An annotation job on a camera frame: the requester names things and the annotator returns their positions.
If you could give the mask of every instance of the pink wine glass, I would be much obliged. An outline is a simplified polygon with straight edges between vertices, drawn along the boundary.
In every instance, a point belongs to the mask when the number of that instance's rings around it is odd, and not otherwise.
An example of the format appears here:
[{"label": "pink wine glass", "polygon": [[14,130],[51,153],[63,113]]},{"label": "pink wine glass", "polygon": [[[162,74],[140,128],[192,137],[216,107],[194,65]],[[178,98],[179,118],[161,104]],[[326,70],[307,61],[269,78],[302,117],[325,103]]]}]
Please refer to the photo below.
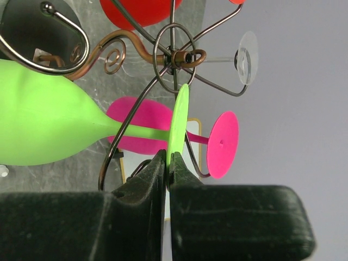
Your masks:
[{"label": "pink wine glass", "polygon": [[[124,121],[136,101],[135,97],[125,96],[113,102],[107,115]],[[136,111],[131,124],[142,127],[168,131],[172,119],[172,111],[167,106],[151,100],[144,100]],[[188,132],[189,140],[207,145],[207,167],[214,178],[222,178],[232,165],[238,147],[239,126],[236,115],[226,111],[215,122],[209,138]],[[114,136],[108,138],[113,142]],[[144,138],[122,137],[119,148],[138,154],[154,155],[159,150],[167,149],[167,142]]]}]

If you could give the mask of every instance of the metal wire rack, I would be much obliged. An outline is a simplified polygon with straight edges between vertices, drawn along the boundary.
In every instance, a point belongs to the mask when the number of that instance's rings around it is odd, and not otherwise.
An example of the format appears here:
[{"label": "metal wire rack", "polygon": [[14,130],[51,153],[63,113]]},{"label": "metal wire rack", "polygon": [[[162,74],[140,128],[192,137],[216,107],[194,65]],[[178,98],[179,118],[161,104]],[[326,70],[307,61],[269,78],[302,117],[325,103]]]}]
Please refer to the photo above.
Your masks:
[{"label": "metal wire rack", "polygon": [[[112,49],[108,53],[104,63],[105,73],[107,74],[116,73],[121,68],[126,58],[126,45],[122,41],[122,39],[124,38],[127,38],[131,41],[136,51],[138,52],[139,56],[141,56],[146,62],[153,64],[153,69],[155,74],[154,78],[149,82],[147,87],[144,88],[143,92],[140,94],[140,96],[134,103],[132,109],[130,110],[129,114],[127,115],[124,122],[122,123],[121,128],[119,129],[118,133],[115,135],[115,139],[111,143],[109,150],[105,156],[105,159],[103,161],[103,164],[99,172],[98,190],[104,190],[105,175],[107,173],[107,169],[113,158],[113,155],[116,152],[117,146],[122,136],[124,135],[127,127],[129,126],[132,118],[134,117],[137,109],[140,107],[142,101],[145,99],[146,95],[151,91],[151,89],[154,87],[156,83],[159,82],[166,91],[174,94],[175,98],[179,90],[179,86],[178,86],[178,71],[179,70],[183,70],[191,75],[189,81],[187,82],[189,85],[192,83],[194,79],[198,79],[199,81],[205,84],[208,84],[211,87],[234,97],[239,97],[242,94],[244,94],[248,87],[248,84],[245,84],[240,92],[232,92],[197,74],[197,67],[202,62],[204,62],[207,55],[204,50],[196,48],[196,42],[200,38],[202,38],[203,36],[211,32],[212,30],[217,28],[218,26],[222,25],[223,23],[227,22],[228,20],[230,20],[231,18],[239,14],[243,7],[243,4],[239,4],[232,13],[222,18],[221,20],[217,21],[216,23],[209,26],[208,28],[204,29],[203,31],[198,33],[196,36],[192,36],[187,28],[175,22],[176,0],[170,0],[171,1],[170,23],[164,26],[159,31],[157,37],[154,38],[147,31],[145,31],[141,25],[139,25],[136,22],[136,20],[129,14],[129,12],[124,8],[124,6],[121,4],[119,0],[111,0],[111,1],[119,9],[122,15],[128,20],[128,22],[135,28],[135,30],[137,30],[147,41],[149,41],[153,45],[152,54],[148,53],[143,43],[141,42],[140,38],[136,34],[134,34],[131,31],[122,30],[122,29],[114,31],[110,33],[109,35],[107,35],[106,37],[104,37],[90,53],[90,44],[89,44],[89,39],[86,33],[81,28],[79,28],[76,24],[74,24],[68,18],[66,18],[63,14],[61,14],[58,10],[56,10],[55,7],[50,2],[41,3],[40,8],[42,13],[47,16],[52,16],[54,19],[68,26],[73,31],[75,31],[80,37],[81,43],[77,45],[71,53],[70,62],[72,63],[72,66],[65,66],[63,63],[63,64],[59,64],[60,67],[52,68],[52,67],[43,66],[33,61],[30,61],[27,58],[21,56],[19,53],[17,53],[0,35],[0,50],[3,51],[10,59],[17,61],[20,64],[34,71],[45,73],[45,74],[51,74],[51,75],[64,75],[66,78],[70,80],[76,80],[84,76],[93,67],[97,59],[100,57],[100,55],[108,46],[110,46],[112,43],[120,42],[122,45],[122,50],[120,51],[117,48]],[[190,39],[189,42],[184,44],[179,49],[176,49],[175,28],[181,29]],[[167,30],[170,30],[170,46],[169,47],[165,47],[162,44],[160,44],[160,39],[163,37],[163,34]],[[158,55],[158,50],[161,50],[163,54]],[[246,54],[247,59],[249,59],[250,57],[248,55],[248,50],[244,50],[244,52]],[[116,58],[110,61],[110,57],[113,54],[116,54]],[[237,57],[238,57],[238,53],[236,53],[234,59],[228,60],[228,61],[231,61],[231,60],[234,61],[234,65],[236,69],[237,69]],[[41,60],[51,59],[51,58],[52,57],[41,57]],[[116,67],[113,70],[110,70],[110,68],[115,65]],[[158,69],[159,65],[163,66],[163,69],[161,69],[160,71]],[[162,79],[163,75],[166,73],[173,76],[172,88],[167,86],[167,84]],[[201,172],[198,166],[197,160],[194,156],[187,134],[185,137],[185,143],[187,145],[192,163],[194,165],[194,168],[197,174],[203,178],[209,177],[210,174],[208,173],[204,174]]]}]

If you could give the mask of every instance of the wire ring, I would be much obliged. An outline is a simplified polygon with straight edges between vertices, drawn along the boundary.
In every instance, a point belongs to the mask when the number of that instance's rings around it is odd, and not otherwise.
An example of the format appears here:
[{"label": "wire ring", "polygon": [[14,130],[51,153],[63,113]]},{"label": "wire ring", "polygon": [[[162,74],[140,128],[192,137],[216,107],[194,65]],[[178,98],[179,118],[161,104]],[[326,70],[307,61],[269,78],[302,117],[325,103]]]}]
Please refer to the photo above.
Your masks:
[{"label": "wire ring", "polygon": [[[152,64],[153,64],[153,69],[154,69],[154,73],[156,74],[156,77],[158,78],[158,81],[160,82],[160,84],[162,85],[162,87],[168,91],[168,92],[171,92],[172,94],[178,94],[179,91],[178,90],[173,90],[171,88],[169,88],[165,83],[164,81],[162,80],[161,76],[159,75],[159,70],[158,70],[158,64],[157,64],[157,60],[156,60],[156,57],[157,57],[157,51],[158,51],[158,46],[159,46],[159,41],[160,39],[162,38],[163,34],[165,31],[167,31],[168,29],[170,28],[173,28],[173,27],[178,27],[180,28],[182,31],[184,31],[186,33],[186,35],[188,36],[188,38],[190,39],[190,42],[192,44],[192,47],[194,49],[194,51],[196,51],[196,44],[195,44],[195,41],[194,41],[194,38],[193,36],[190,34],[190,32],[181,24],[178,24],[178,23],[170,23],[170,24],[167,24],[165,27],[163,27],[157,37],[156,37],[156,41],[155,41],[155,44],[153,46],[153,53],[152,53]],[[193,70],[193,73],[189,79],[189,82],[188,82],[188,85],[190,85],[192,83],[192,81],[194,80],[195,78],[195,74],[196,74],[196,71],[197,71],[197,67],[194,67],[194,70]]]}]

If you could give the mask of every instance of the wine glass stem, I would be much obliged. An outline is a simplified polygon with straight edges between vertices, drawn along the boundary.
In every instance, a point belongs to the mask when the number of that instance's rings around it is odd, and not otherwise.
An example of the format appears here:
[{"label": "wine glass stem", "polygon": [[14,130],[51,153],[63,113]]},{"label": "wine glass stem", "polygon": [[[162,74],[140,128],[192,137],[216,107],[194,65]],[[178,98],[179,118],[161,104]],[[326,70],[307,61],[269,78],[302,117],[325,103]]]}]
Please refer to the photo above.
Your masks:
[{"label": "wine glass stem", "polygon": [[197,142],[197,143],[201,143],[201,144],[208,144],[208,140],[209,138],[203,137],[203,136],[199,136],[190,132],[187,132],[188,136],[189,136],[189,140],[193,141],[193,142]]}]

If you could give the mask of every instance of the gray marble surface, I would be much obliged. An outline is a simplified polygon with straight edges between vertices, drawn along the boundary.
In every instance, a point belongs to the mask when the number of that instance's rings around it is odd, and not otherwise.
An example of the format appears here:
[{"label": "gray marble surface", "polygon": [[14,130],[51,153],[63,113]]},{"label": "gray marble surface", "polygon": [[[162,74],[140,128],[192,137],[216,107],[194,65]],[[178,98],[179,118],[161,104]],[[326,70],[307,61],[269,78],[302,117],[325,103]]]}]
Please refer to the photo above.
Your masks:
[{"label": "gray marble surface", "polygon": [[[83,29],[90,38],[92,47],[107,34],[117,30],[106,18],[99,0],[66,0],[71,8],[77,13]],[[0,0],[0,15],[7,0]],[[192,35],[200,32],[204,15],[205,0],[184,0],[176,12],[176,22],[187,27]],[[169,21],[163,21],[159,24],[147,27],[146,30],[156,36],[160,28]],[[169,45],[169,32],[166,32],[161,43]],[[181,47],[188,38],[179,29],[176,34],[176,43]],[[125,41],[127,45],[128,59],[125,61],[125,69],[110,76],[103,71],[102,59],[96,63],[92,70],[83,78],[75,81],[83,90],[85,90],[99,105],[106,111],[108,106],[124,95],[138,96],[148,82],[154,76],[148,67],[139,64],[134,56],[134,48],[130,42]],[[152,45],[145,41],[145,46],[150,50]],[[129,73],[129,68],[140,67],[141,73]],[[179,82],[184,83],[188,79],[187,75],[179,75]],[[165,82],[170,84],[172,77],[165,76]],[[151,93],[147,96],[150,99],[162,102],[173,108],[173,95],[166,92],[157,84]],[[100,140],[88,147],[84,151],[55,163],[18,167],[8,166],[10,173],[7,177],[0,178],[0,191],[92,191],[97,189],[98,173],[103,162],[105,152],[109,143],[106,139]],[[108,175],[105,181],[106,190],[114,190],[122,183],[119,162],[113,160],[110,164]]]}]

